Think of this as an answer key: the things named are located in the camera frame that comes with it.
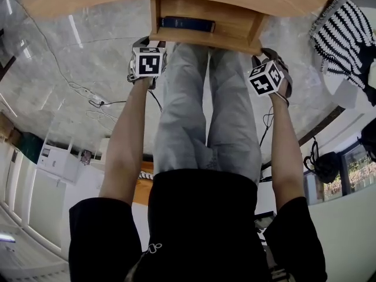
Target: black t-shirt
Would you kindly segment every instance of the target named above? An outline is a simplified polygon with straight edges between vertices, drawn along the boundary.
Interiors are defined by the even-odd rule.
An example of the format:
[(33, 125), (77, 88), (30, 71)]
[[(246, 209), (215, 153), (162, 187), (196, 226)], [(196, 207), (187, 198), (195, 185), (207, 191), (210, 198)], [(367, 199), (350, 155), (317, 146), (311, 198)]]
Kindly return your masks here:
[[(71, 281), (123, 282), (129, 271), (132, 281), (268, 281), (254, 225), (256, 203), (256, 185), (237, 174), (157, 174), (149, 197), (149, 248), (142, 253), (128, 204), (83, 200), (70, 210)], [(264, 236), (278, 265), (297, 282), (326, 281), (304, 197), (285, 204)]]

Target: tile floor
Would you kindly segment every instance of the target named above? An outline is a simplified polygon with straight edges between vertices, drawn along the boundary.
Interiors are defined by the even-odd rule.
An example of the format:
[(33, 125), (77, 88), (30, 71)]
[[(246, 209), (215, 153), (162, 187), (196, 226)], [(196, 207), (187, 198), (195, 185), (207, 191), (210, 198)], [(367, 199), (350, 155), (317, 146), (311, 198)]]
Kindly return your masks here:
[[(102, 137), (109, 136), (123, 104), (103, 107), (98, 113), (88, 103), (88, 91), (109, 102), (126, 100), (132, 85), (126, 82), (133, 42), (150, 33), (149, 0), (128, 0), (85, 8), (55, 19), (31, 18), (21, 0), (0, 0), (0, 28), (4, 28), (4, 63), (18, 55), (0, 83), (0, 110), (20, 130), (44, 138), (50, 130), (55, 141), (95, 151)], [(261, 36), (265, 47), (279, 52), (294, 80), (290, 114), (299, 138), (335, 107), (312, 66), (308, 30), (320, 11), (299, 18), (271, 18)], [(250, 56), (242, 54), (244, 74), (251, 69)], [(158, 79), (155, 95), (163, 105), (163, 83)], [(204, 87), (203, 109), (210, 124), (212, 113), (209, 84)], [(263, 115), (269, 98), (258, 98), (250, 89), (261, 139)], [(160, 111), (148, 95), (146, 105), (145, 153), (152, 153)], [(270, 158), (271, 132), (262, 146), (263, 159)]]

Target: black sleeve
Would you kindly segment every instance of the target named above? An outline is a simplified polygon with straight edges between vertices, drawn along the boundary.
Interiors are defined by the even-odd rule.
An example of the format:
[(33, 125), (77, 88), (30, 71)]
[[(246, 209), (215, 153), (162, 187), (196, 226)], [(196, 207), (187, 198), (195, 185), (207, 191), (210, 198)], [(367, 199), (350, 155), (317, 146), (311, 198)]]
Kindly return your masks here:
[(141, 256), (132, 209), (120, 200), (82, 200), (69, 210), (70, 280), (124, 282)]
[(327, 280), (323, 248), (305, 197), (286, 203), (264, 236), (276, 263), (292, 274), (296, 282)]

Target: white cube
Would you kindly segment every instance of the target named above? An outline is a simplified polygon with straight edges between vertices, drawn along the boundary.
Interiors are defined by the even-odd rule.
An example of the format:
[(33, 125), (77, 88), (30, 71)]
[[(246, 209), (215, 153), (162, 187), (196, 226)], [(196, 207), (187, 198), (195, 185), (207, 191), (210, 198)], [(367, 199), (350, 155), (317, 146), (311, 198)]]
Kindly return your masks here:
[(257, 96), (266, 96), (279, 90), (283, 78), (274, 61), (269, 61), (253, 68), (248, 80)]
[(134, 47), (132, 69), (136, 77), (160, 76), (165, 48)]

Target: person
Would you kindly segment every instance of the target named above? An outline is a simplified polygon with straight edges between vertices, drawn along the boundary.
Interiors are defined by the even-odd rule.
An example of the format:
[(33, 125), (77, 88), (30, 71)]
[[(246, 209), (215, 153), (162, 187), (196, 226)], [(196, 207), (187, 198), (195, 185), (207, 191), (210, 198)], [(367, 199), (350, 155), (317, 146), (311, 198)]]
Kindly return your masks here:
[[(203, 85), (213, 116), (206, 141)], [(166, 71), (149, 197), (149, 248), (132, 217), (150, 79), (135, 82), (109, 141), (98, 198), (70, 209), (71, 281), (269, 281), (254, 225), (261, 153), (236, 52), (176, 45)], [(279, 94), (286, 95), (284, 80)], [(325, 259), (303, 190), (303, 160), (286, 101), (274, 108), (271, 171), (277, 215), (264, 232), (296, 281), (326, 281)]]

